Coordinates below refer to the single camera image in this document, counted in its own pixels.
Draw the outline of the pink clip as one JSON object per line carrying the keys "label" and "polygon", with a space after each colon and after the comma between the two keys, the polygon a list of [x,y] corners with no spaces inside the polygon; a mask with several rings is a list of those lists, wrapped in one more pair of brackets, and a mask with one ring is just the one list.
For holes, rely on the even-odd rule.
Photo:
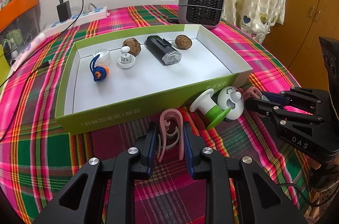
{"label": "pink clip", "polygon": [[166,109],[160,115],[157,159],[162,162],[165,152],[178,147],[179,160],[184,158],[183,116],[177,109]]}

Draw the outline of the blue orange cord toy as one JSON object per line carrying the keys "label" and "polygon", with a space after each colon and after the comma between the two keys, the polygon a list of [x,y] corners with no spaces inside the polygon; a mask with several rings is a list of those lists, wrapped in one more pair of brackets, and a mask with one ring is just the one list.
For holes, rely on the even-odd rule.
{"label": "blue orange cord toy", "polygon": [[104,66],[96,66],[96,62],[99,59],[99,55],[96,55],[90,62],[90,71],[93,75],[95,82],[103,81],[109,74],[109,68]]}

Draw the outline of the small white knob gadget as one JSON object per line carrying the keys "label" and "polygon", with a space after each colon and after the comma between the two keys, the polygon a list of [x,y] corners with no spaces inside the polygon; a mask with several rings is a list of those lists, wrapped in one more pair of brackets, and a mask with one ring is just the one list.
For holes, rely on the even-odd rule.
{"label": "small white knob gadget", "polygon": [[129,69],[134,66],[136,58],[130,53],[131,48],[129,46],[123,46],[121,48],[122,55],[117,60],[117,66],[119,69]]}

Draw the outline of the clear round plastic cap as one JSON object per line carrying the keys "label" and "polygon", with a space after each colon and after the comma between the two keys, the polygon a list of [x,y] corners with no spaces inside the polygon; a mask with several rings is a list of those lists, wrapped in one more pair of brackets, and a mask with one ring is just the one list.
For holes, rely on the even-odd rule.
{"label": "clear round plastic cap", "polygon": [[108,67],[111,64],[111,55],[108,49],[100,49],[93,54],[97,58],[95,66]]}

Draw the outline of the brown walnut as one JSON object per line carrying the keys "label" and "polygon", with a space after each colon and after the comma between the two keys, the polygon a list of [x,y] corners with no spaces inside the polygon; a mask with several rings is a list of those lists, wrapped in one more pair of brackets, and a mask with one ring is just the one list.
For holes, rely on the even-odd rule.
{"label": "brown walnut", "polygon": [[133,55],[134,57],[138,56],[141,52],[141,44],[137,41],[136,38],[128,38],[123,41],[123,46],[128,46],[130,48],[129,53]]}
{"label": "brown walnut", "polygon": [[175,45],[182,50],[188,50],[192,47],[192,40],[186,35],[178,35],[175,38]]}

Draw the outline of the black rectangular light device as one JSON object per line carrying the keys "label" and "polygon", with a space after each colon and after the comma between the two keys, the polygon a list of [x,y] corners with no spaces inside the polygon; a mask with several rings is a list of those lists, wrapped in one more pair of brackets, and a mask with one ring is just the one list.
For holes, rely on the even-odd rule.
{"label": "black rectangular light device", "polygon": [[145,45],[162,65],[174,65],[181,61],[182,54],[164,38],[157,35],[148,36]]}

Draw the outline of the white round panda gadget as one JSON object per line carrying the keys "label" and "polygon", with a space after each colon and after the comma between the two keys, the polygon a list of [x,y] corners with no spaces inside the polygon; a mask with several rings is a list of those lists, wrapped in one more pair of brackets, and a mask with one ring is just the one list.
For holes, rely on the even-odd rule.
{"label": "white round panda gadget", "polygon": [[230,109],[226,116],[227,121],[238,119],[244,111],[244,98],[241,92],[231,85],[219,92],[217,104],[223,111]]}

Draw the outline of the green white spool toy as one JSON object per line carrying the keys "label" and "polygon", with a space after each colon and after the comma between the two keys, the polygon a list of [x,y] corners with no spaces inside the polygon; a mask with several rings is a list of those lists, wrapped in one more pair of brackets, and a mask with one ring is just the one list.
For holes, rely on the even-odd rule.
{"label": "green white spool toy", "polygon": [[195,112],[199,110],[203,115],[208,119],[209,124],[207,126],[207,130],[210,130],[216,127],[222,120],[226,118],[226,116],[230,113],[231,108],[227,108],[226,110],[222,110],[219,105],[212,100],[212,96],[214,95],[214,89],[210,88],[204,91],[193,101],[191,104],[189,111]]}

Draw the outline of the green white cardboard box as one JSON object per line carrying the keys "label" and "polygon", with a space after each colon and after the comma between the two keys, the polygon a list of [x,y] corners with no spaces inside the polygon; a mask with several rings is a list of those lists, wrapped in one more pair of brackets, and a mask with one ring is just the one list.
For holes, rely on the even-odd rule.
{"label": "green white cardboard box", "polygon": [[[162,65],[147,49],[148,36],[173,42],[178,35],[192,40],[181,61]],[[136,38],[141,52],[129,69],[119,69],[122,43]],[[95,82],[93,54],[108,49],[109,74]],[[203,91],[242,86],[252,67],[228,44],[200,25],[159,25],[116,31],[76,42],[61,77],[55,120],[70,134],[82,134],[189,105]]]}

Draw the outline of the pink plaid bed cloth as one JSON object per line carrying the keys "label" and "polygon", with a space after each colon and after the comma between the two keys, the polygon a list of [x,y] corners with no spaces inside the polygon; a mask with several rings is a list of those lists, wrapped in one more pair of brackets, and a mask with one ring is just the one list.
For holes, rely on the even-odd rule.
{"label": "pink plaid bed cloth", "polygon": [[[12,77],[1,99],[1,188],[26,223],[92,157],[119,155],[143,134],[150,116],[92,133],[73,136],[55,120],[61,73],[72,45],[84,38],[116,30],[162,25],[177,14],[175,5],[129,6],[110,11],[107,18],[79,26],[50,43]],[[206,130],[203,116],[181,108],[195,134],[225,156],[251,156],[277,183],[300,189],[284,193],[300,211],[314,197],[309,186],[308,158],[280,141],[268,118],[245,111],[233,122]],[[167,152],[152,177],[135,186],[137,223],[204,223],[205,183],[192,180],[177,150]]]}

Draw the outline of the grey desktop fan heater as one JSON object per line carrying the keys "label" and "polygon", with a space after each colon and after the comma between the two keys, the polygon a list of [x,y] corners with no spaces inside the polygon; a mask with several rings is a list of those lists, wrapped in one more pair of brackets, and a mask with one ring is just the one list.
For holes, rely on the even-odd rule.
{"label": "grey desktop fan heater", "polygon": [[224,11],[224,0],[178,0],[178,22],[215,29]]}

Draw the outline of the white power strip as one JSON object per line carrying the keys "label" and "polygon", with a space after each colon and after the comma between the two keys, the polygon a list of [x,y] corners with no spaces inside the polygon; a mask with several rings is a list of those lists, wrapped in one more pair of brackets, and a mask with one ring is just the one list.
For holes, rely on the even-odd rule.
{"label": "white power strip", "polygon": [[56,21],[44,28],[44,31],[51,30],[53,33],[60,32],[71,25],[75,20],[75,25],[83,25],[86,23],[90,23],[93,21],[105,19],[109,16],[109,12],[107,7],[99,7],[95,8],[94,10],[82,13],[80,16],[78,14],[73,15],[69,20],[64,22]]}

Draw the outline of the pink white tube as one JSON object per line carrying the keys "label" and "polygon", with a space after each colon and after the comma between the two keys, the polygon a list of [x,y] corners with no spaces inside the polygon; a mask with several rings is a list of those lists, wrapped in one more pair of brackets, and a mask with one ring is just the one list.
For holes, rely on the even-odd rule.
{"label": "pink white tube", "polygon": [[42,43],[46,40],[46,36],[41,32],[34,40],[32,40],[28,46],[15,58],[14,63],[11,66],[13,71],[16,71],[19,66],[26,60],[28,57],[39,48]]}

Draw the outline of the black power adapter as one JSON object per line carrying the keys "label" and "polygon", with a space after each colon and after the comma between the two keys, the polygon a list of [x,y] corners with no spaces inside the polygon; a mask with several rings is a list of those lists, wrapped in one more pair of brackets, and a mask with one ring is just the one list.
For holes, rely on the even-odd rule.
{"label": "black power adapter", "polygon": [[59,4],[56,8],[60,23],[65,22],[71,18],[71,8],[68,0],[59,0]]}

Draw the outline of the clear plastic storage bin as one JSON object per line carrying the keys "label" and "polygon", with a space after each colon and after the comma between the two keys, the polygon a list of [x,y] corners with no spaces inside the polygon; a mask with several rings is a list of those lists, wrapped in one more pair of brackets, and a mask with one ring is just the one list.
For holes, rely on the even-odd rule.
{"label": "clear plastic storage bin", "polygon": [[6,61],[11,66],[15,58],[38,35],[39,27],[35,7],[22,13],[1,31],[1,45]]}

